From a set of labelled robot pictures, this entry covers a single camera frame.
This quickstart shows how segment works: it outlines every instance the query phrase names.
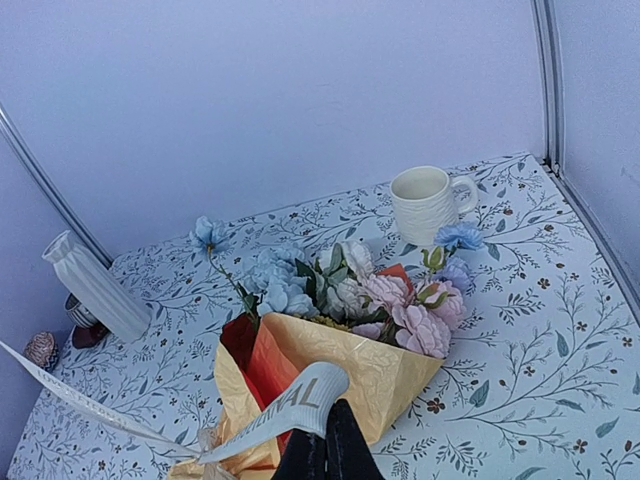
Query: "white mug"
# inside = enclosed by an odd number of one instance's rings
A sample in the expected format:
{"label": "white mug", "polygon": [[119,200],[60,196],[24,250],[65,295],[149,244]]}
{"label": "white mug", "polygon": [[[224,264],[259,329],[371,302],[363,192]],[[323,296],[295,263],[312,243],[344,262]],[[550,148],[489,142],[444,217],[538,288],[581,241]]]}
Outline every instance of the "white mug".
{"label": "white mug", "polygon": [[[453,188],[464,185],[471,195],[456,205]],[[437,167],[405,170],[391,182],[391,199],[396,225],[402,239],[419,247],[433,245],[436,233],[445,225],[460,221],[459,214],[478,204],[478,187],[467,176],[450,178]]]}

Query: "floral tablecloth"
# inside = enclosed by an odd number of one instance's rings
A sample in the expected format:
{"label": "floral tablecloth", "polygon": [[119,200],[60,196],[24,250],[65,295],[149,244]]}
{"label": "floral tablecloth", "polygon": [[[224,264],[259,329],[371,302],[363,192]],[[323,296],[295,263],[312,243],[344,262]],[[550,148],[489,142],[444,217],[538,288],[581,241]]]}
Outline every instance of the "floral tablecloth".
{"label": "floral tablecloth", "polygon": [[[611,271],[551,180],[528,155],[454,169],[472,175],[488,247],[462,252],[475,285],[469,316],[435,379],[372,452],[385,478],[640,478],[640,337]],[[366,240],[377,266],[420,276],[402,242],[388,185],[352,190],[230,223],[225,267],[262,247],[308,252]],[[153,308],[139,341],[110,336],[64,348],[55,375],[183,445],[215,425],[213,364],[239,301],[187,237],[123,255],[115,274]],[[165,478],[162,448],[88,420],[44,391],[9,479]]]}

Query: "wall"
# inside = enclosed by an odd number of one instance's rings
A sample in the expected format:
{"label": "wall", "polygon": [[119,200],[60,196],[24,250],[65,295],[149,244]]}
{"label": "wall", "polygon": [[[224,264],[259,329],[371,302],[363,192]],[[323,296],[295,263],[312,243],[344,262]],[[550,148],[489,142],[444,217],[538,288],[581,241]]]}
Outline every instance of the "wall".
{"label": "wall", "polygon": [[[40,254],[65,225],[0,136],[0,338],[21,352],[41,331],[64,342],[71,322],[66,291]],[[0,478],[40,393],[39,384],[0,352]]]}
{"label": "wall", "polygon": [[110,253],[542,153],[528,1],[0,3],[0,98]]}
{"label": "wall", "polygon": [[640,3],[555,4],[566,177],[640,285]]}

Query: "bouquet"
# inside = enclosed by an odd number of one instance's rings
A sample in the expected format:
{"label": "bouquet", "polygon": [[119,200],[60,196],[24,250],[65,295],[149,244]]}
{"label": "bouquet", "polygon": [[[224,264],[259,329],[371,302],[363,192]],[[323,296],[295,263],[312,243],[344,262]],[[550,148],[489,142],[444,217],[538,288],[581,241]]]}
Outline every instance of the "bouquet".
{"label": "bouquet", "polygon": [[[347,371],[345,398],[367,442],[377,442],[442,366],[465,318],[471,272],[456,252],[484,246],[470,224],[443,227],[436,245],[422,250],[425,270],[412,282],[401,265],[376,272],[363,242],[338,242],[312,252],[313,260],[296,245],[283,245],[245,259],[239,282],[217,262],[228,241],[223,222],[202,217],[190,238],[244,308],[225,325],[217,350],[224,413],[213,436],[222,443],[315,361]],[[273,469],[286,441],[270,441],[223,467],[234,475]]]}

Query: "table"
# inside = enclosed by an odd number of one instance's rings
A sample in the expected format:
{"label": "table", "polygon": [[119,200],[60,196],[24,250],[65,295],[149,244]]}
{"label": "table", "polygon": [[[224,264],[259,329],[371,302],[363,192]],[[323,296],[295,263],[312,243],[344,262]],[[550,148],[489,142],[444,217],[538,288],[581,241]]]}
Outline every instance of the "table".
{"label": "table", "polygon": [[[435,379],[372,452],[385,478],[631,479],[640,475],[638,325],[589,234],[526,154],[452,170],[481,201],[465,220],[488,247],[463,252],[469,316]],[[352,190],[230,223],[222,261],[295,241],[308,252],[366,240],[377,265],[422,270],[394,227],[388,185]],[[218,335],[239,301],[187,237],[122,255],[113,272],[153,308],[139,341],[92,350],[69,342],[55,375],[183,445],[214,425]],[[165,478],[162,448],[88,420],[43,392],[9,479]]]}

